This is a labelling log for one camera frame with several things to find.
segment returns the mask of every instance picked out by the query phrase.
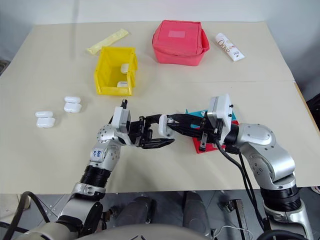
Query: red box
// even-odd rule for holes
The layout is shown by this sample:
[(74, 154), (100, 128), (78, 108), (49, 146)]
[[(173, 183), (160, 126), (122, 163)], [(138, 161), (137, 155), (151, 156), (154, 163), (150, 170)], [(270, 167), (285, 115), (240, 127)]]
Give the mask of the red box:
[(210, 49), (199, 21), (162, 21), (153, 35), (152, 46), (159, 63), (188, 66), (197, 66)]

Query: tabletop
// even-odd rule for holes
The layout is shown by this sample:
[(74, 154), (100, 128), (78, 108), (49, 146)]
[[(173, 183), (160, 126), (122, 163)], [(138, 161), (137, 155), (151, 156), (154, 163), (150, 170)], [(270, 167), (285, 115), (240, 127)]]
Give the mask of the tabletop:
[[(138, 60), (133, 96), (125, 97), (132, 121), (203, 110), (211, 97), (229, 93), (239, 122), (268, 126), (292, 155), (298, 186), (320, 183), (319, 131), (264, 22), (203, 22), (210, 50), (196, 67), (157, 63), (151, 41), (159, 24), (34, 26), (0, 77), (0, 193), (67, 194), (80, 180), (98, 129), (124, 98), (97, 95), (98, 56), (85, 49), (120, 28), (130, 35), (113, 46), (135, 47)], [(214, 43), (217, 33), (246, 58), (233, 62)], [(81, 112), (64, 112), (64, 96), (81, 97)], [(53, 111), (54, 127), (36, 127), (35, 112), (44, 110)], [(244, 189), (239, 170), (219, 152), (197, 154), (179, 134), (160, 149), (122, 147), (107, 183), (109, 192), (220, 189)]]

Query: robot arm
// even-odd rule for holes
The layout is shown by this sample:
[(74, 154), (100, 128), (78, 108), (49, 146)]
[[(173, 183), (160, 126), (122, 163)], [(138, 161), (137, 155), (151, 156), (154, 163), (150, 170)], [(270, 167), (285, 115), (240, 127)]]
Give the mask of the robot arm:
[[(74, 185), (58, 220), (29, 231), (33, 237), (41, 234), (50, 240), (75, 239), (96, 231), (103, 212), (100, 200), (105, 196), (107, 180), (120, 158), (121, 147), (132, 145), (128, 136), (130, 112), (126, 108), (127, 101), (123, 101), (121, 107), (115, 108), (109, 124), (98, 131), (84, 174)], [(58, 234), (65, 228), (69, 233), (60, 238)]]
[(226, 145), (240, 149), (260, 186), (270, 229), (296, 232), (313, 240), (305, 204), (296, 186), (295, 162), (264, 125), (232, 125)]

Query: black wire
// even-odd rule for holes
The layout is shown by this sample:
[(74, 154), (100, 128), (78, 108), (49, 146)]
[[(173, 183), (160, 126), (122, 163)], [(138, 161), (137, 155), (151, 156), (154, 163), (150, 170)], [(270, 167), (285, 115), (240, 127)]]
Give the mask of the black wire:
[(112, 115), (108, 124), (111, 124), (113, 119), (114, 119), (114, 116)]
[[(239, 155), (239, 158), (240, 158), (240, 162), (241, 162), (241, 166), (242, 166), (242, 169), (243, 169), (245, 178), (246, 178), (246, 180), (247, 180), (247, 182), (248, 182), (248, 185), (249, 185), (249, 188), (250, 188), (250, 192), (251, 192), (251, 195), (252, 195), (252, 200), (254, 201), (254, 204), (256, 205), (256, 208), (258, 209), (258, 204), (257, 204), (257, 200), (256, 200), (256, 195), (255, 195), (254, 189), (253, 189), (253, 187), (252, 187), (250, 178), (249, 178), (249, 176), (248, 176), (248, 172), (247, 172), (247, 169), (246, 169), (246, 166), (245, 166), (244, 159), (243, 159), (241, 153), (239, 153), (238, 155)], [(263, 218), (262, 218), (260, 212), (257, 211), (256, 214), (259, 216), (259, 219), (260, 219), (261, 222), (262, 222), (262, 221), (263, 221)]]
[(44, 210), (44, 208), (42, 207), (39, 199), (37, 198), (36, 195), (34, 195), (32, 192), (30, 191), (25, 191), (24, 193), (22, 193), (18, 207), (16, 208), (14, 217), (10, 223), (10, 226), (8, 227), (8, 230), (6, 231), (3, 240), (10, 240), (13, 236), (13, 234), (15, 233), (15, 229), (18, 226), (18, 223), (20, 221), (21, 215), (25, 209), (25, 205), (26, 205), (26, 201), (28, 199), (28, 196), (34, 201), (35, 205), (37, 206), (37, 208), (39, 209), (44, 221), (46, 223), (49, 223), (50, 220)]
[(226, 151), (221, 147), (219, 140), (216, 140), (216, 141), (215, 141), (215, 144), (216, 144), (216, 147), (219, 149), (219, 151), (222, 153), (222, 155), (223, 155), (226, 159), (228, 159), (230, 162), (232, 162), (234, 165), (236, 165), (237, 168), (240, 170), (241, 175), (242, 175), (242, 179), (243, 179), (243, 183), (244, 183), (244, 187), (245, 187), (245, 191), (246, 191), (246, 193), (247, 193), (247, 195), (248, 195), (248, 197), (249, 197), (249, 199), (250, 199), (250, 201), (251, 201), (251, 203), (252, 203), (252, 205), (253, 205), (253, 208), (254, 208), (254, 211), (255, 211), (255, 214), (256, 214), (256, 218), (257, 218), (257, 220), (258, 220), (258, 222), (259, 222), (262, 230), (265, 230), (265, 226), (264, 226), (264, 224), (263, 224), (263, 221), (262, 221), (262, 219), (260, 219), (260, 216), (261, 216), (261, 215), (258, 214), (259, 211), (258, 211), (257, 203), (254, 202), (253, 197), (251, 196), (251, 193), (250, 193), (250, 191), (249, 191), (249, 188), (248, 188), (248, 185), (247, 185), (246, 175), (245, 175), (245, 173), (244, 173), (244, 170), (243, 170), (242, 166), (241, 166), (236, 160), (234, 160), (232, 157), (230, 157), (230, 156), (226, 153)]
[(308, 240), (302, 235), (285, 230), (268, 230), (262, 233), (256, 240), (273, 240), (273, 237), (282, 237), (293, 240)]
[(102, 230), (106, 230), (107, 229), (107, 224), (106, 224), (106, 221), (101, 217), (100, 220), (102, 221), (102, 227), (101, 229)]
[[(7, 228), (10, 227), (10, 224), (9, 224), (9, 223), (6, 223), (6, 222), (4, 222), (4, 221), (0, 221), (0, 227), (7, 229)], [(25, 228), (23, 228), (23, 227), (18, 227), (18, 226), (17, 226), (17, 227), (14, 229), (14, 231), (24, 234), (24, 233), (28, 232), (29, 230), (28, 230), (28, 229), (25, 229)]]

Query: tube of cream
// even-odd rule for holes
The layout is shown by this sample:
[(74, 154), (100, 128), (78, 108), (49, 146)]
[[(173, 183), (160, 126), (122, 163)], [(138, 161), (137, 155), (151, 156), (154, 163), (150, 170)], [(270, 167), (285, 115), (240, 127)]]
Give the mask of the tube of cream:
[(215, 36), (215, 40), (234, 62), (245, 58), (239, 49), (223, 33), (218, 33), (217, 36)]

